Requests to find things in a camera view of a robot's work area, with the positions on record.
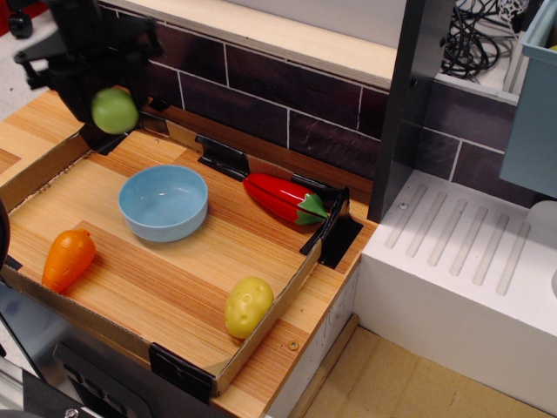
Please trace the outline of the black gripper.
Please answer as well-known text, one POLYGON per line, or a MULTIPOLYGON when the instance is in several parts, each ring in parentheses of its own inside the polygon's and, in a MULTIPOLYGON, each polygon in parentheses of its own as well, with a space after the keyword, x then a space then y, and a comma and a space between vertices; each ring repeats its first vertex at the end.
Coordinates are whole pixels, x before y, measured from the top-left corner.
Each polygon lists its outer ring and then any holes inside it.
POLYGON ((149 59, 162 54, 157 25, 146 17, 91 15, 57 20, 47 38, 14 56, 31 89, 58 93, 77 120, 93 125, 92 100, 120 84, 142 111, 149 97, 149 59))

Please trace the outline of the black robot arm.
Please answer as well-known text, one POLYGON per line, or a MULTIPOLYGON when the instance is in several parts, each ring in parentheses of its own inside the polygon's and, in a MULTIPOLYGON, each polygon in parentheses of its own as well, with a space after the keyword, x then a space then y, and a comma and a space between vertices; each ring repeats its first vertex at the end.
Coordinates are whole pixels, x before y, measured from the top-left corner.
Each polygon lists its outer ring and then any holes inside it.
POLYGON ((143 108, 148 96, 145 67, 162 53, 156 22, 117 17, 96 1, 47 4, 57 29, 14 57, 29 87, 56 91, 75 118, 87 125, 93 123, 93 98, 104 88, 127 88, 135 106, 143 108))

